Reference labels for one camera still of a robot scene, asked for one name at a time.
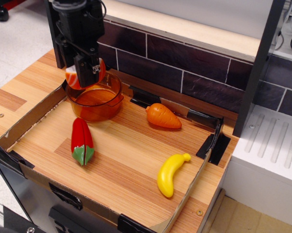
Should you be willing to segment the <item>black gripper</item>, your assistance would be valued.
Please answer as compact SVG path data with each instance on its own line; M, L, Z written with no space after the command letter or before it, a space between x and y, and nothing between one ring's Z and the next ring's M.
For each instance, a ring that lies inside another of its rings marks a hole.
M54 7L60 31L57 43L66 67L75 65L81 88L99 82L98 39L105 33L101 7Z

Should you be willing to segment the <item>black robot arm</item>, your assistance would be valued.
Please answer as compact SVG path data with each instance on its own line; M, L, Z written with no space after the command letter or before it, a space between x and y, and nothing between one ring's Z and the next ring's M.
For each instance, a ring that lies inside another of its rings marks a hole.
M59 16L56 44L64 65L77 76L67 78L67 84L76 90L97 84L105 76L97 42L105 34L105 4L101 0L54 0L51 5Z

